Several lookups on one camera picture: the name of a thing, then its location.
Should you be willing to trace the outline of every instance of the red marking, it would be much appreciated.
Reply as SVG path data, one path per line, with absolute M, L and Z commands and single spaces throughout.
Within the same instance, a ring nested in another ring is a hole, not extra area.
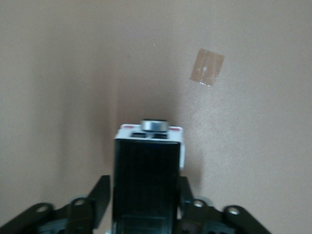
M 169 128 L 169 129 L 172 130 L 172 131 L 180 131 L 179 128 Z
M 125 126 L 123 126 L 123 128 L 134 128 L 134 126 L 131 126 L 131 125 L 125 125 Z

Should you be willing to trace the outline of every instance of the beige surface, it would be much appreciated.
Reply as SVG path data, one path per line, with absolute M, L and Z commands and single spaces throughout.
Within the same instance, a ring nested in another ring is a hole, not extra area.
M 119 125 L 156 117 L 185 129 L 196 195 L 311 233 L 311 22 L 306 0 L 0 1 L 0 225 L 88 193 Z M 213 87 L 199 48 L 225 56 Z

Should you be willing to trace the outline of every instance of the silver metal knob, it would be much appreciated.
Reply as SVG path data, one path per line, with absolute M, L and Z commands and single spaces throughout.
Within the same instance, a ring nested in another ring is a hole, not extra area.
M 161 119 L 144 119 L 141 121 L 141 129 L 147 132 L 166 132 L 169 123 Z

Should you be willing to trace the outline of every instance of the piece of brown tape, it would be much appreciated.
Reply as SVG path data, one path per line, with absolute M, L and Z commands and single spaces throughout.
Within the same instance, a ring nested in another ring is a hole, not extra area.
M 213 86 L 219 76 L 223 60 L 224 55 L 200 49 L 190 79 Z

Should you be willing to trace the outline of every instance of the silver screw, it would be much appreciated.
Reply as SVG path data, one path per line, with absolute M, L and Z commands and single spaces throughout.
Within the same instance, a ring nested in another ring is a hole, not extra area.
M 238 215 L 239 214 L 239 210 L 235 207 L 230 207 L 229 208 L 229 212 L 233 215 Z
M 203 207 L 204 203 L 201 200 L 195 200 L 193 204 L 197 207 Z
M 36 210 L 36 212 L 37 212 L 37 213 L 44 212 L 44 211 L 46 211 L 47 209 L 48 209 L 47 206 L 41 206 L 41 207 L 39 207 L 39 208 Z
M 75 206 L 80 206 L 84 203 L 84 199 L 79 199 L 77 201 L 75 201 Z

